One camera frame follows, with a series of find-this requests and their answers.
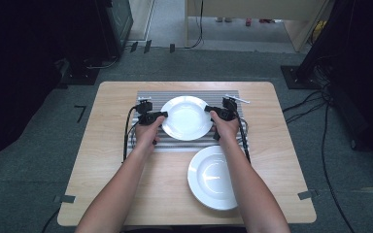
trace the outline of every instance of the person's right arm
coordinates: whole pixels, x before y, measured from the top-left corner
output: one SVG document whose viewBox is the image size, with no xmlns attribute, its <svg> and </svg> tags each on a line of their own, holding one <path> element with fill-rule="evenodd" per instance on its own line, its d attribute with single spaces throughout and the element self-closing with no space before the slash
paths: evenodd
<svg viewBox="0 0 373 233">
<path fill-rule="evenodd" d="M 220 134 L 238 209 L 248 232 L 290 232 L 287 220 L 268 186 L 253 169 L 236 141 L 237 119 L 224 121 L 211 111 Z"/>
</svg>

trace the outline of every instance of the person's left arm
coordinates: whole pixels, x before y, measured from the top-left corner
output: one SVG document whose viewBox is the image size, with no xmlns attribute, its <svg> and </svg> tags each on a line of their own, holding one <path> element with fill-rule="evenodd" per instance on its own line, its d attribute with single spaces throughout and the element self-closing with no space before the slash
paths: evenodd
<svg viewBox="0 0 373 233">
<path fill-rule="evenodd" d="M 150 126 L 136 126 L 137 144 L 108 184 L 87 208 L 75 232 L 119 232 L 131 207 L 142 171 L 153 153 L 160 116 Z"/>
</svg>

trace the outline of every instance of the white plate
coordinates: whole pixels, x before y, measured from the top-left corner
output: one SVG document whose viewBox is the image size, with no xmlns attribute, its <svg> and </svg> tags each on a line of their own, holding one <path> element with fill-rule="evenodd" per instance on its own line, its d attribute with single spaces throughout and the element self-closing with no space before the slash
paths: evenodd
<svg viewBox="0 0 373 233">
<path fill-rule="evenodd" d="M 168 112 L 162 129 L 171 137 L 182 141 L 198 139 L 210 131 L 213 123 L 205 112 L 207 103 L 193 96 L 179 96 L 168 101 L 161 109 Z"/>
<path fill-rule="evenodd" d="M 190 161 L 187 181 L 193 195 L 205 206 L 227 211 L 237 207 L 225 156 L 220 146 L 198 152 Z"/>
</svg>

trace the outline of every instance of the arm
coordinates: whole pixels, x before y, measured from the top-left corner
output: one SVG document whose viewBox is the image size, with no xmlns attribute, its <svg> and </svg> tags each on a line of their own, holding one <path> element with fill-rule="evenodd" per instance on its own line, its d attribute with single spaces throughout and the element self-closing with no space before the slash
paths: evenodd
<svg viewBox="0 0 373 233">
<path fill-rule="evenodd" d="M 81 218 L 76 232 L 119 232 L 135 196 L 142 171 L 153 153 L 160 116 L 150 126 L 136 126 L 137 145 L 125 162 L 99 192 Z"/>
<path fill-rule="evenodd" d="M 238 209 L 248 232 L 289 232 L 289 227 L 268 186 L 253 169 L 236 141 L 237 119 L 224 121 L 211 111 L 220 133 Z"/>
</svg>

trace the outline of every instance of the table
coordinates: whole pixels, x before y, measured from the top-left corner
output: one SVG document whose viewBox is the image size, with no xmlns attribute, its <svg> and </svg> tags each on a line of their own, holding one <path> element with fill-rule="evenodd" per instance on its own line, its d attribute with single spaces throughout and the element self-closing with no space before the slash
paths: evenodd
<svg viewBox="0 0 373 233">
<path fill-rule="evenodd" d="M 297 195 L 307 186 L 271 83 L 105 82 L 96 95 L 65 193 L 76 196 L 76 201 L 62 203 L 57 219 L 60 225 L 77 225 L 119 168 L 127 113 L 140 90 L 238 90 L 241 98 L 251 101 L 242 105 L 242 110 L 249 125 L 253 167 L 271 189 L 288 222 L 315 221 L 311 199 L 300 200 Z M 187 168 L 194 155 L 155 152 L 149 158 L 125 225 L 243 224 L 237 209 L 214 211 L 195 199 L 187 184 Z"/>
<path fill-rule="evenodd" d="M 295 51 L 300 51 L 314 31 L 329 0 L 205 0 L 203 17 L 284 19 Z M 185 44 L 188 47 L 188 17 L 200 17 L 201 0 L 185 0 Z"/>
</svg>

